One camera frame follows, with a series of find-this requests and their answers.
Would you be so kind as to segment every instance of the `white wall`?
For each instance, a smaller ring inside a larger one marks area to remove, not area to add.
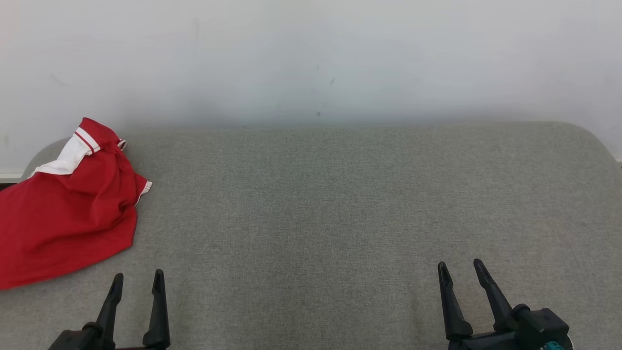
[[[619,0],[0,0],[0,173],[113,129],[561,120],[622,156]]]

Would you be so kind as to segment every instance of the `red shirt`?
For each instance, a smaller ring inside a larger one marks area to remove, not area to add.
[[[84,118],[55,161],[0,192],[0,289],[66,275],[132,245],[151,182],[126,142]]]

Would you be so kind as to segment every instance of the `teal connector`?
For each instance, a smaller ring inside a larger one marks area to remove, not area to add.
[[[557,344],[557,341],[549,341],[544,346],[544,350],[564,350],[561,345]]]

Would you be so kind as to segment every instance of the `gray fabric surface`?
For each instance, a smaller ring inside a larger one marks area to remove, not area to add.
[[[154,182],[134,246],[0,291],[0,348],[47,349],[94,320],[116,272],[115,340],[138,345],[161,268],[173,350],[446,349],[441,260],[475,332],[492,329],[476,257],[577,349],[619,348],[622,171],[576,126],[119,135]]]

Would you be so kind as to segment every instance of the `white sleeve trim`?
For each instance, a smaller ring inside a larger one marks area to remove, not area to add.
[[[68,175],[73,173],[78,167],[78,164],[82,161],[82,158],[87,155],[93,154],[91,148],[74,134],[72,138],[67,141],[67,144],[60,152],[60,155],[55,161],[51,161],[47,164],[43,164],[30,174],[32,177],[35,173],[47,173],[54,175]]]
[[[122,150],[124,150],[124,149],[125,149],[125,146],[127,146],[127,145],[128,145],[128,142],[127,142],[127,141],[125,141],[125,140],[121,140],[121,139],[119,139],[119,143],[117,144],[117,146],[119,146],[119,148],[121,149],[121,151],[122,151]]]
[[[78,134],[78,136],[81,136],[84,141],[88,143],[91,148],[93,148],[93,153],[100,150],[100,146],[97,144],[95,139],[92,138],[91,135],[89,135],[86,131],[84,131],[83,128],[78,127],[78,129],[76,130],[76,134]]]
[[[142,189],[142,192],[138,195],[138,200],[136,201],[136,204],[138,204],[138,202],[141,200],[141,197],[143,194],[149,192],[149,190],[151,189],[151,185],[153,185],[153,182],[147,181],[147,183],[145,184],[145,187]]]

